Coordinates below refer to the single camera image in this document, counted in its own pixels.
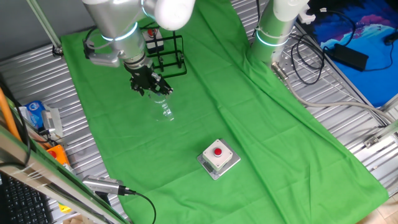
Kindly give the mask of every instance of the black wire rack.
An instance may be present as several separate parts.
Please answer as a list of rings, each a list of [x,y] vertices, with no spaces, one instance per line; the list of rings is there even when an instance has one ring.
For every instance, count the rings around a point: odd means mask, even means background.
[[[142,28],[142,30],[149,30],[149,29],[159,29],[158,27],[148,27],[148,28]],[[182,43],[182,49],[178,49],[177,47],[177,40],[181,40]],[[158,46],[158,43],[163,41],[165,44],[166,41],[173,41],[174,43],[174,49],[169,50],[166,52],[161,52],[162,49]],[[146,44],[150,43],[155,43],[155,53],[148,55],[149,58],[157,58],[157,65],[154,66],[154,69],[160,69],[160,71],[164,72],[165,68],[171,67],[171,66],[178,66],[179,70],[181,72],[177,73],[172,73],[172,74],[167,74],[164,75],[164,78],[171,78],[171,77],[177,77],[180,75],[185,75],[187,74],[187,66],[185,65],[185,59],[184,59],[184,41],[182,35],[176,35],[175,31],[173,31],[173,35],[171,37],[163,37],[163,38],[156,38],[156,34],[154,35],[153,40],[147,40]],[[164,57],[168,55],[174,55],[175,60],[170,63],[165,63],[164,62]]]

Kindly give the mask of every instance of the green cloth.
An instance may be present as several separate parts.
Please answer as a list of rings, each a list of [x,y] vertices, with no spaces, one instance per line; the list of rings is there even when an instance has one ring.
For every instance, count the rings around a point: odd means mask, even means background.
[[[173,121],[155,121],[130,74],[91,64],[86,32],[62,37],[73,82],[110,177],[149,197],[157,224],[355,223],[388,199],[383,186],[256,60],[228,0],[197,0],[188,74],[167,79]],[[197,155],[223,138],[241,161],[213,180]],[[119,197],[136,224],[153,211]]]

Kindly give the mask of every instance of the blue fabric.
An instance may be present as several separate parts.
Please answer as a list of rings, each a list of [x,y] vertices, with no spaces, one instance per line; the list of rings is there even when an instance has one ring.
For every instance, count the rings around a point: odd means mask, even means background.
[[[337,9],[350,17],[357,26],[354,39],[348,45],[369,56],[366,69],[383,68],[391,63],[392,46],[384,45],[385,36],[395,32],[398,26],[396,13],[383,0],[365,0],[360,5],[347,5]],[[333,48],[335,43],[347,43],[351,35],[351,24],[335,14],[329,14],[314,25],[317,40],[321,47]],[[387,103],[398,94],[398,42],[394,47],[392,58],[396,61],[385,70],[359,72],[340,63],[341,71],[353,82],[360,92],[376,107]]]

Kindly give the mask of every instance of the metal grating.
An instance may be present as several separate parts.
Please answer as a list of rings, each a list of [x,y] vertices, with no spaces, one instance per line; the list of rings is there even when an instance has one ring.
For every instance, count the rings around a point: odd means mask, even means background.
[[[0,72],[21,104],[41,100],[60,110],[63,140],[67,145],[65,150],[80,179],[89,174],[108,176],[88,128],[67,64],[64,59],[52,55],[52,46],[0,62]],[[109,196],[109,201],[115,211],[124,218],[127,217],[117,196]],[[55,223],[62,223],[62,220],[72,215],[62,213],[55,200],[50,200],[49,203]]]
[[[249,41],[252,42],[251,36],[257,25],[256,1],[231,2],[242,20]],[[260,3],[262,11],[267,0],[261,0]],[[280,64],[285,68],[292,86],[301,97],[317,103],[360,101],[360,98],[364,98],[344,75],[338,75],[329,65],[325,66],[322,78],[316,85],[302,84],[292,71],[290,48],[294,43],[294,40],[288,41]],[[91,135],[65,60],[53,57],[51,49],[52,46],[49,45],[0,62],[0,72],[4,74],[7,84],[22,104],[41,100],[50,107],[59,108],[64,141],[67,143],[65,150],[79,178],[82,179],[89,174],[107,177],[108,173]],[[316,55],[306,46],[301,45],[300,51],[306,55],[304,59],[307,63],[318,63]],[[296,65],[304,80],[312,81],[317,75],[298,62]],[[398,191],[395,184],[395,180],[398,179],[398,145],[395,139],[387,138],[370,149],[363,144],[368,137],[380,130],[380,123],[373,114],[351,106],[307,109],[364,164],[390,195]],[[398,100],[390,103],[385,109],[395,119],[398,118]],[[117,196],[113,195],[109,200],[113,208],[126,218],[127,215]],[[58,203],[54,200],[50,201],[50,207],[55,223],[61,223],[70,215],[61,213]]]

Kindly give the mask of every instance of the black keyboard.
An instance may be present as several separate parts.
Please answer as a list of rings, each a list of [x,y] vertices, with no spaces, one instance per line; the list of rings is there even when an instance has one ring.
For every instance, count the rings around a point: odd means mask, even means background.
[[[44,194],[3,173],[1,182],[0,223],[52,223],[49,203]]]

